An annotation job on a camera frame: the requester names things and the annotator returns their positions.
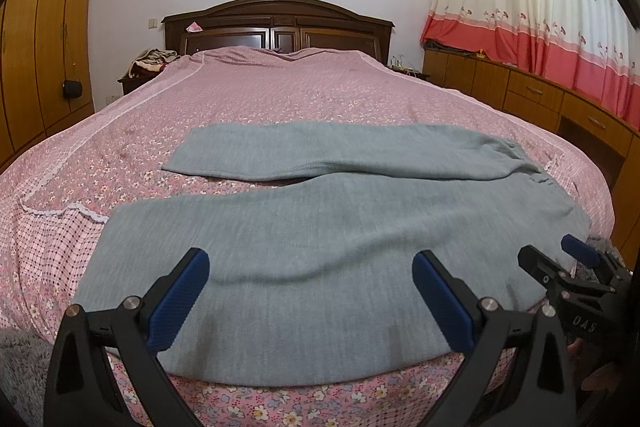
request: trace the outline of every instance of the wall outlet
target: wall outlet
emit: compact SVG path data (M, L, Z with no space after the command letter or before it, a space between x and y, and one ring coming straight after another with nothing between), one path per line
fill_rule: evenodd
M108 97L106 98L107 105L109 105L110 103L115 102L115 101L116 101L117 99L119 99L119 98L122 98L122 95L121 95L121 94L114 94L114 95L108 96Z

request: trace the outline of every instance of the metal screw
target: metal screw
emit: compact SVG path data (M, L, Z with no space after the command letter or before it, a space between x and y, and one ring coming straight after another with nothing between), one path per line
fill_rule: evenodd
M124 299L124 301L122 301L122 305L127 310L135 310L138 306L140 306L140 297L135 295L127 297L126 299Z
M482 308L488 312L495 312L498 309L498 301L493 297L486 297L480 302Z
M71 304L71 306L69 306L69 308L66 309L65 315L67 317L75 317L79 313L80 313L80 306L78 306L77 304Z
M549 318L555 317L556 309L551 304L544 304L542 306L542 314Z

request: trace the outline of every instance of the bed sheet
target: bed sheet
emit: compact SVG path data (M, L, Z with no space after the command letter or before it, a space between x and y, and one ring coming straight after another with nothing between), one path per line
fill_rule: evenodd
M277 55L224 48L180 58L155 80L36 145L0 176L0 327L54 340L116 205L274 186L161 171L192 127L292 120L448 123L516 140L583 207L591 233L608 237L613 228L609 191L597 167L532 124L457 91L392 73L359 52ZM396 373L294 389L172 380L207 426L410 426L437 400L461 360L450 353ZM505 354L497 378L507 361ZM111 362L135 418L148 423L121 363Z

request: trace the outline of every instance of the bed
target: bed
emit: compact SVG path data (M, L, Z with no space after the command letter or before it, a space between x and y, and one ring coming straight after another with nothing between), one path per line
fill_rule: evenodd
M204 31L187 34L192 22ZM519 142L580 204L591 218L591 234L610 235L614 218L609 191L587 156L565 140L457 91L385 68L391 23L309 0L243 0L168 17L165 25L168 47L192 54L27 151L0 176L1 328L27 329L54 340L118 204L271 187L160 169L191 128L215 121L450 123L507 137ZM283 27L292 48L277 36ZM249 41L228 40L247 38L247 28L252 28ZM303 38L311 34L324 35L324 40ZM319 49L331 47L357 50ZM502 370L507 361L505 355ZM111 362L127 404L145 424L121 363L115 358ZM364 380L290 389L172 380L207 426L405 426L419 422L460 362L458 354L449 353Z

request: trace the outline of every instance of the drawer handle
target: drawer handle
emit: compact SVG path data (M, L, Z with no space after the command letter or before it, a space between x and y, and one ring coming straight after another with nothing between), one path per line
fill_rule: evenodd
M539 89L536 89L535 87L527 86L527 89L529 89L530 91L533 91L535 94L542 94L542 91L540 91Z
M600 123L598 120L596 120L595 118L593 118L592 116L589 117L589 121L595 125L597 125L598 127L600 127L601 129L606 129L607 126L604 125L603 123Z

